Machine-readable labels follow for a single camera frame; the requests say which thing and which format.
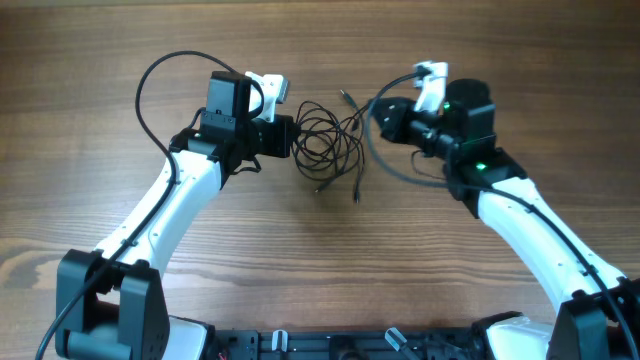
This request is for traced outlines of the black USB-A cable blue plug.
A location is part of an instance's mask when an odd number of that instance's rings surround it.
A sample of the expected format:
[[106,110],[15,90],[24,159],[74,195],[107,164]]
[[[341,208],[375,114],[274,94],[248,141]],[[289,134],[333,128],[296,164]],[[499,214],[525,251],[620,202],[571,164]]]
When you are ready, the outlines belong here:
[[301,134],[291,148],[296,168],[306,179],[325,191],[340,178],[354,176],[352,200],[360,202],[360,185],[366,170],[364,115],[367,106],[351,105],[352,113],[339,118],[318,102],[306,100],[298,108],[295,122]]

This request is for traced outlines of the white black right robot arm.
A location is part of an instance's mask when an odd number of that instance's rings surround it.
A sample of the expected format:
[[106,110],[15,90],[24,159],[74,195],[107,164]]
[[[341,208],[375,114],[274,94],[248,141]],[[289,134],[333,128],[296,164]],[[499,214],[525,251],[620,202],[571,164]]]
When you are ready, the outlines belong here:
[[496,145],[495,105],[475,79],[418,100],[379,92],[367,125],[443,160],[441,187],[494,230],[534,275],[552,325],[506,312],[475,323],[486,359],[636,359],[639,283],[591,250],[554,213],[526,171]]

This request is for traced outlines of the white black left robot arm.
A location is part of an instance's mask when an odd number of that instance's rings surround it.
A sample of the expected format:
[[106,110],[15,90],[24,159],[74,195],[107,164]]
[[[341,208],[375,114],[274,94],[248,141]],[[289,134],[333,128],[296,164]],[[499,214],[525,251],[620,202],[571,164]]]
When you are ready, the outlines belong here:
[[161,174],[132,213],[90,251],[70,250],[57,270],[48,338],[66,359],[205,359],[215,328],[169,314],[162,277],[198,213],[227,179],[257,172],[258,156],[288,157],[300,127],[290,116],[238,124],[203,114],[170,141]]

